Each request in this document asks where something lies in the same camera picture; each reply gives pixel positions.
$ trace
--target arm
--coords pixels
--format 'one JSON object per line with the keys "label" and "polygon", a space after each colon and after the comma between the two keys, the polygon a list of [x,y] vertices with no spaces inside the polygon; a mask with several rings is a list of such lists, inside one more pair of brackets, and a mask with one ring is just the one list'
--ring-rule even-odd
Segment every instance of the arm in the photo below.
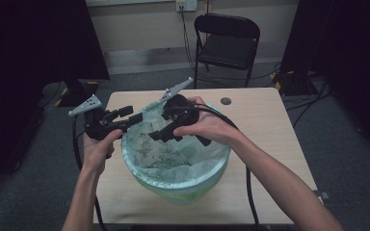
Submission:
{"label": "arm", "polygon": [[[204,104],[199,97],[190,101]],[[301,230],[342,230],[335,217],[293,171],[256,146],[221,119],[201,112],[199,121],[173,131],[176,136],[200,135],[229,145],[260,181],[278,207]]]}
{"label": "arm", "polygon": [[62,230],[92,230],[95,191],[105,168],[106,158],[114,152],[113,141],[122,132],[111,132],[103,141],[90,139],[84,134],[84,163],[74,189],[70,209]]}

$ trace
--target chair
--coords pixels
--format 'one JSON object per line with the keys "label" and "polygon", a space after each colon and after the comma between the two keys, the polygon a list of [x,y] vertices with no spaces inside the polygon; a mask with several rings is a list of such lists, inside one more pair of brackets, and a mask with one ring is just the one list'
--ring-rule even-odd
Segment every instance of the chair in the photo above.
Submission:
{"label": "chair", "polygon": [[[250,19],[217,13],[206,13],[195,19],[197,54],[194,89],[197,88],[198,63],[248,70],[245,88],[251,78],[254,58],[260,38],[259,27]],[[209,37],[202,44],[200,33]]]}

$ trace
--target light wood tabletop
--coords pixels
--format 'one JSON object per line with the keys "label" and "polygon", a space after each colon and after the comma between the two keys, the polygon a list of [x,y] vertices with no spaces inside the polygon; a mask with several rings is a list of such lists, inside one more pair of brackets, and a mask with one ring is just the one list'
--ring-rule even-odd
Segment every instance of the light wood tabletop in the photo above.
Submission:
{"label": "light wood tabletop", "polygon": [[[163,94],[163,90],[115,92],[110,97],[107,109],[114,110],[132,105],[137,113]],[[247,137],[292,169],[312,190],[316,190],[314,179],[277,90],[182,90],[180,94],[186,97],[201,96],[205,103],[219,109]],[[223,105],[223,97],[230,98],[231,104]],[[117,140],[114,146],[116,151],[113,157],[107,160],[106,169],[97,188],[105,223],[254,223],[246,191],[245,165],[233,151],[222,179],[210,192],[194,204],[176,205],[142,187],[122,159],[120,140]],[[292,223],[254,176],[251,177],[251,185],[260,223]],[[98,222],[95,213],[94,222]]]}

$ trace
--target electrical outlet box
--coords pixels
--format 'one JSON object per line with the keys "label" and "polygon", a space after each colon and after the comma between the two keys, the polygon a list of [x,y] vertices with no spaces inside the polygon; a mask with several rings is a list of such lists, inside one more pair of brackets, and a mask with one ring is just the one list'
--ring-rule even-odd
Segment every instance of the electrical outlet box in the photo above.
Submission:
{"label": "electrical outlet box", "polygon": [[195,12],[198,9],[198,0],[175,0],[176,11]]}

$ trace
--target white wall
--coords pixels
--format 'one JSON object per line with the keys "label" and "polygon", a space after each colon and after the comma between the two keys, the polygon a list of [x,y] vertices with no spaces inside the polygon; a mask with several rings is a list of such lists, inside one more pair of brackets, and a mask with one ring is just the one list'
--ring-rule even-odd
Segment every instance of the white wall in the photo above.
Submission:
{"label": "white wall", "polygon": [[[209,10],[252,19],[261,30],[261,56],[282,57],[298,2],[211,0]],[[191,45],[196,43],[193,22],[206,7],[206,1],[198,1],[197,12],[185,13]],[[89,7],[89,11],[103,52],[184,46],[182,18],[174,2]]]}

